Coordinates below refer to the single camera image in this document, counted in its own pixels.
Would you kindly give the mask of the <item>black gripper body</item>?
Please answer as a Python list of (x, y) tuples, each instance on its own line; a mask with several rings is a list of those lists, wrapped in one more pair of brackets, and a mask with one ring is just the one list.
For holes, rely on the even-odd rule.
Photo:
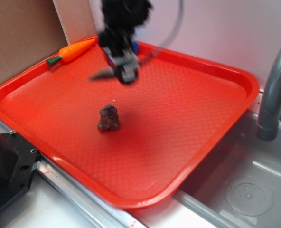
[(98, 35), (99, 46), (106, 53), (108, 68), (122, 84), (131, 84), (138, 77), (139, 63), (132, 50), (134, 29), (106, 28)]

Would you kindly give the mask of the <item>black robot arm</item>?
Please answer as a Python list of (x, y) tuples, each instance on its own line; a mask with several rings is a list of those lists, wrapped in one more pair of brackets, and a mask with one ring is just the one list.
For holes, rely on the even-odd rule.
[(133, 83), (138, 77), (139, 60), (133, 34), (149, 15), (147, 0), (103, 0), (104, 30), (99, 33), (99, 46), (106, 53), (109, 67), (99, 71), (93, 80), (117, 78), (122, 84)]

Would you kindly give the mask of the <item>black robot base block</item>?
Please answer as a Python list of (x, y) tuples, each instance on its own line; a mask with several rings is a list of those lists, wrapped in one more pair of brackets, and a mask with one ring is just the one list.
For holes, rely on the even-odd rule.
[(38, 149), (19, 133), (0, 133), (0, 212), (29, 191)]

